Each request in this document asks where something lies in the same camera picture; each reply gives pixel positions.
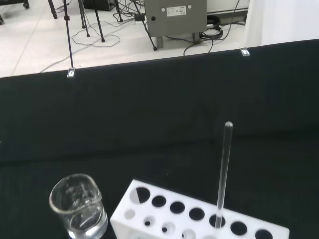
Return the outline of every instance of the glass beaker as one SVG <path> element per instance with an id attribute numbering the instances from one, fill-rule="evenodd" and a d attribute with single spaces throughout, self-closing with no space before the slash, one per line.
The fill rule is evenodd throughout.
<path id="1" fill-rule="evenodd" d="M 73 174 L 52 189 L 49 203 L 72 239 L 99 239 L 108 226 L 101 192 L 86 174 Z"/>

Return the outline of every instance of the cable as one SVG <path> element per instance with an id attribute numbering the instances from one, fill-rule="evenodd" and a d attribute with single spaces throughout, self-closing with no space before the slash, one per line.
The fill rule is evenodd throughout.
<path id="1" fill-rule="evenodd" d="M 234 9 L 234 12 L 233 12 L 233 17 L 231 18 L 231 23 L 229 24 L 228 32 L 227 32 L 226 36 L 223 39 L 221 39 L 222 41 L 225 40 L 228 37 L 229 33 L 230 33 L 231 25 L 233 24 L 234 17 L 235 17 L 235 12 L 236 12 L 236 9 L 238 7 L 239 2 L 240 2 L 240 0 L 238 0 L 237 4 L 235 6 L 235 9 Z"/>
<path id="2" fill-rule="evenodd" d="M 119 29 L 117 29 L 116 31 L 110 32 L 110 33 L 108 33 L 107 35 L 105 35 L 105 37 L 107 37 L 107 36 L 115 36 L 115 35 L 109 35 L 109 34 L 113 34 L 113 33 L 115 33 L 115 32 L 118 32 L 118 31 L 122 30 L 123 28 L 124 28 L 124 27 L 119 28 Z M 85 31 L 85 29 L 84 29 L 84 30 L 81 30 L 81 31 L 77 32 L 75 35 L 73 35 L 73 36 L 71 37 L 72 40 L 73 40 L 73 37 L 74 37 L 74 36 L 76 36 L 77 34 L 79 34 L 79 33 L 82 32 L 82 31 Z M 91 46 L 94 46 L 94 44 L 97 43 L 97 42 L 100 41 L 100 40 L 101 40 L 101 39 L 97 39 L 97 40 L 94 41 L 92 44 L 85 44 L 85 47 L 83 47 L 83 48 L 81 48 L 81 49 L 76 50 L 75 52 L 73 52 L 73 53 L 72 53 L 72 56 L 74 56 L 76 53 L 78 53 L 78 52 L 80 52 L 80 51 L 83 51 L 83 50 L 85 50 L 85 49 L 87 49 L 87 48 L 89 48 L 89 47 L 91 47 Z M 67 59 L 69 59 L 69 58 L 70 58 L 70 56 L 67 56 L 67 57 L 65 57 L 65 58 L 62 59 L 62 60 L 59 60 L 59 61 L 57 61 L 57 62 L 52 63 L 51 65 L 49 65 L 49 66 L 45 67 L 43 70 L 41 70 L 40 73 L 43 73 L 44 71 L 46 71 L 47 69 L 51 68 L 52 66 L 55 66 L 56 64 L 59 64 L 59 63 L 65 61 L 65 60 L 67 60 Z"/>
<path id="3" fill-rule="evenodd" d="M 175 38 L 175 37 L 171 37 L 171 36 L 165 36 L 169 39 L 172 39 L 172 40 L 180 40 L 180 41 L 186 41 L 186 42 L 190 42 L 190 43 L 193 43 L 193 41 L 189 41 L 189 40 L 186 40 L 186 39 L 183 39 L 183 38 Z"/>
<path id="4" fill-rule="evenodd" d="M 227 26 L 227 25 L 230 25 L 230 24 L 232 24 L 232 25 L 241 25 L 241 26 L 246 26 L 246 24 L 241 23 L 241 22 L 238 22 L 238 21 L 233 22 L 233 23 L 220 24 L 220 26 Z"/>
<path id="5" fill-rule="evenodd" d="M 55 10 L 60 10 L 61 8 L 62 8 L 62 10 L 61 10 L 61 11 L 59 11 L 59 12 L 57 12 L 57 13 L 61 13 L 61 12 L 63 12 L 63 11 L 64 11 L 64 5 L 62 5 L 62 6 L 58 7 L 58 8 L 56 8 Z"/>
<path id="6" fill-rule="evenodd" d="M 231 25 L 238 23 L 238 22 L 234 23 L 233 20 L 234 20 L 235 12 L 236 12 L 236 10 L 237 10 L 237 6 L 238 6 L 239 2 L 240 2 L 240 0 L 237 1 L 237 4 L 236 4 L 235 9 L 234 9 L 234 12 L 233 12 L 233 16 L 232 16 L 232 18 L 231 18 L 231 23 L 229 24 L 230 26 L 229 26 L 228 32 L 227 32 L 227 34 L 226 34 L 226 36 L 225 36 L 224 38 L 221 38 L 222 34 L 220 34 L 220 33 L 219 33 L 219 34 L 216 34 L 216 35 L 207 35 L 206 33 L 201 32 L 199 36 L 200 36 L 201 39 L 204 39 L 204 40 L 203 40 L 203 41 L 200 41 L 200 42 L 195 42 L 195 43 L 191 44 L 190 46 L 188 46 L 188 47 L 184 50 L 183 56 L 185 56 L 185 53 L 186 53 L 186 51 L 187 51 L 189 48 L 193 47 L 194 45 L 199 45 L 199 44 L 201 44 L 201 43 L 204 42 L 204 41 L 209 41 L 209 40 L 212 41 L 211 47 L 210 47 L 210 49 L 209 49 L 209 51 L 208 51 L 208 53 L 209 53 L 209 52 L 211 51 L 211 49 L 213 48 L 214 40 L 220 40 L 220 42 L 222 42 L 223 40 L 225 40 L 225 39 L 227 38 L 227 36 L 229 35 L 229 33 L 230 33 Z"/>
<path id="7" fill-rule="evenodd" d="M 141 12 L 142 7 L 144 7 L 144 2 L 143 1 L 140 1 L 140 0 L 136 0 L 135 1 L 135 3 L 140 6 L 139 9 L 137 9 L 137 10 L 130 8 L 130 5 L 133 3 L 132 1 L 130 1 L 129 3 L 126 3 L 126 0 L 125 0 L 125 4 L 122 4 L 121 2 L 118 2 L 118 3 L 119 3 L 119 5 L 123 6 L 123 8 L 119 8 L 120 14 L 124 15 L 126 17 L 132 17 L 132 18 L 129 18 L 127 20 L 133 20 L 134 19 L 134 15 L 138 14 L 139 12 L 140 12 L 140 14 L 145 15 L 144 12 Z M 116 17 L 116 15 L 119 15 L 119 14 L 118 13 L 114 13 L 113 17 L 116 19 L 118 24 L 121 24 L 119 22 L 119 16 Z"/>

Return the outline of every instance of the black backdrop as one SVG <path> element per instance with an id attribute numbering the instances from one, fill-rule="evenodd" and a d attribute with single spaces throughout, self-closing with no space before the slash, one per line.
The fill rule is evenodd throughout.
<path id="1" fill-rule="evenodd" d="M 1 79 L 2 235 L 66 238 L 48 196 L 76 172 L 109 217 L 133 178 L 216 203 L 230 120 L 225 206 L 317 237 L 319 41 L 249 50 Z"/>

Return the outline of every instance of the sticker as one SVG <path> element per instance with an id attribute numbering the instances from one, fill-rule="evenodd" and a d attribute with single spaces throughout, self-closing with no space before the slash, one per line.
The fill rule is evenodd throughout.
<path id="1" fill-rule="evenodd" d="M 168 7 L 167 16 L 181 16 L 186 15 L 186 6 L 175 6 L 175 7 Z"/>

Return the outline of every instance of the white floor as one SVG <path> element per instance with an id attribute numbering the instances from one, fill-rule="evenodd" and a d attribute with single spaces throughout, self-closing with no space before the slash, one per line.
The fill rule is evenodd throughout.
<path id="1" fill-rule="evenodd" d="M 68 41 L 64 13 L 58 14 L 54 19 L 47 0 L 29 0 L 30 9 L 24 9 L 22 4 L 0 6 L 0 14 L 5 24 L 0 26 L 0 77 L 39 73 L 54 62 L 60 61 L 69 55 Z M 54 0 L 55 7 L 62 5 L 60 0 Z M 90 24 L 96 23 L 95 13 L 85 10 Z M 100 11 L 100 20 L 117 25 L 112 12 Z M 75 35 L 82 30 L 78 1 L 73 0 L 68 6 L 70 16 L 70 34 Z M 101 65 L 135 62 L 167 57 L 182 56 L 184 49 L 190 43 L 164 39 L 164 48 L 153 51 L 151 42 L 144 30 L 142 23 L 132 21 L 120 27 L 113 27 L 102 22 L 104 35 L 118 36 L 121 41 L 113 47 L 89 47 L 73 56 L 76 68 Z M 234 25 L 229 36 L 222 42 L 216 42 L 212 52 L 238 49 L 243 45 L 244 26 Z M 89 29 L 91 37 L 86 37 L 82 31 L 74 39 L 81 43 L 93 43 L 99 36 Z M 106 42 L 98 41 L 96 45 L 112 45 L 116 37 L 105 37 Z M 76 45 L 73 41 L 72 51 L 75 52 L 83 45 Z M 209 50 L 211 43 L 190 48 L 186 54 L 200 54 Z M 70 59 L 58 63 L 46 71 L 66 70 L 70 67 Z"/>

